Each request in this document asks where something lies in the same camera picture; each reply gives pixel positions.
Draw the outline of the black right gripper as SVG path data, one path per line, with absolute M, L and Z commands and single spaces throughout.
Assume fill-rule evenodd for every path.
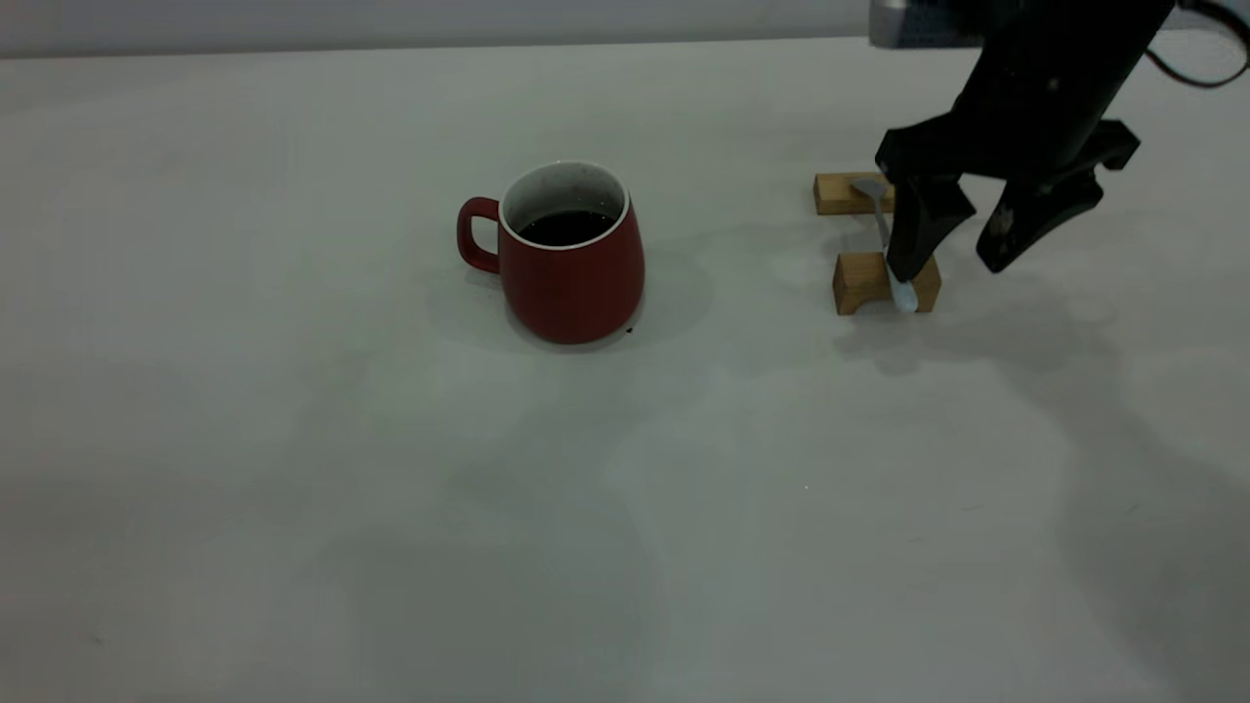
M 974 216 L 962 174 L 1008 181 L 978 240 L 994 274 L 1098 206 L 1104 191 L 1091 173 L 1054 186 L 1024 181 L 1128 165 L 1139 139 L 1105 113 L 1171 10 L 1170 1 L 1026 1 L 994 28 L 952 108 L 889 130 L 878 148 L 895 188 L 892 275 L 914 280 Z

